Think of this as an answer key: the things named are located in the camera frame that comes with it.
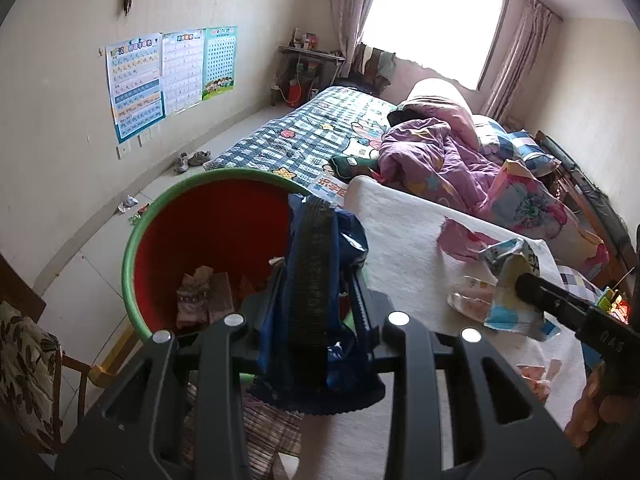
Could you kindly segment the person right hand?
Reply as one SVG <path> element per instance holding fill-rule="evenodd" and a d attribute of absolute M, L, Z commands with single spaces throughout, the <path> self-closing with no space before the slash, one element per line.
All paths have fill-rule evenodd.
<path fill-rule="evenodd" d="M 589 375 L 574 405 L 564 434 L 578 450 L 597 435 L 597 428 L 613 427 L 611 436 L 622 448 L 639 447 L 639 373 L 600 363 Z"/>

